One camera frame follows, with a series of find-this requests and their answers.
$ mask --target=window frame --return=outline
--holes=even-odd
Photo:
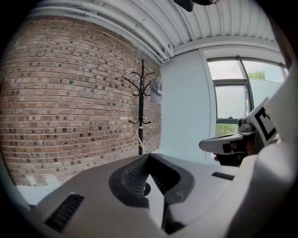
[[[241,73],[243,75],[243,79],[215,79],[213,81],[213,88],[214,88],[214,93],[215,93],[215,103],[216,103],[216,123],[217,124],[237,124],[238,123],[238,119],[221,119],[217,117],[217,94],[216,94],[216,87],[218,86],[245,86],[245,90],[246,90],[246,94],[245,95],[245,101],[248,100],[248,113],[250,113],[255,105],[254,105],[254,100],[253,100],[253,93],[252,93],[252,88],[251,88],[251,83],[250,83],[250,79],[248,77],[248,73],[245,69],[243,60],[245,61],[254,61],[254,62],[260,62],[260,63],[267,63],[267,64],[271,64],[271,65],[275,65],[278,66],[282,72],[282,76],[284,81],[287,78],[286,72],[285,72],[285,68],[286,66],[284,64],[277,63],[274,61],[270,61],[270,60],[262,60],[262,59],[258,59],[258,58],[251,58],[251,57],[240,57],[239,55],[235,56],[235,57],[220,57],[220,58],[210,58],[207,59],[207,62],[214,62],[214,61],[227,61],[227,60],[236,60],[239,64]]]

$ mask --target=vent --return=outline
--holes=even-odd
[[[70,194],[45,223],[52,229],[61,232],[83,200],[84,197],[79,194]]]
[[[141,158],[114,171],[108,181],[111,192],[121,202],[132,207],[149,207],[144,198],[146,180],[152,176],[167,205],[183,202],[192,191],[192,174],[157,155]]]

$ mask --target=tree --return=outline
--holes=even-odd
[[[265,71],[255,71],[253,73],[248,73],[250,79],[264,79],[265,80]]]

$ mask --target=ceiling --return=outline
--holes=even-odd
[[[160,62],[189,50],[190,42],[190,49],[204,42],[216,45],[226,40],[278,50],[269,20],[253,0],[195,4],[191,13],[173,0],[46,0],[31,12],[41,14],[97,20],[142,45]]]

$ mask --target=white wall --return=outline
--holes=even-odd
[[[200,52],[194,50],[162,64],[162,144],[159,153],[205,162],[206,152],[199,148],[199,142],[210,137],[212,115],[203,60]]]
[[[34,184],[36,184],[36,182],[34,178],[32,176],[28,176],[27,178],[30,181],[31,186],[17,185],[16,187],[30,205],[37,205],[44,197],[60,187],[58,179],[53,175],[48,175],[46,177],[47,186],[35,187]]]
[[[8,198],[15,204],[21,205],[24,208],[30,210],[28,202],[22,197],[22,194],[17,190],[13,184],[4,161],[0,155],[0,183],[3,186]]]

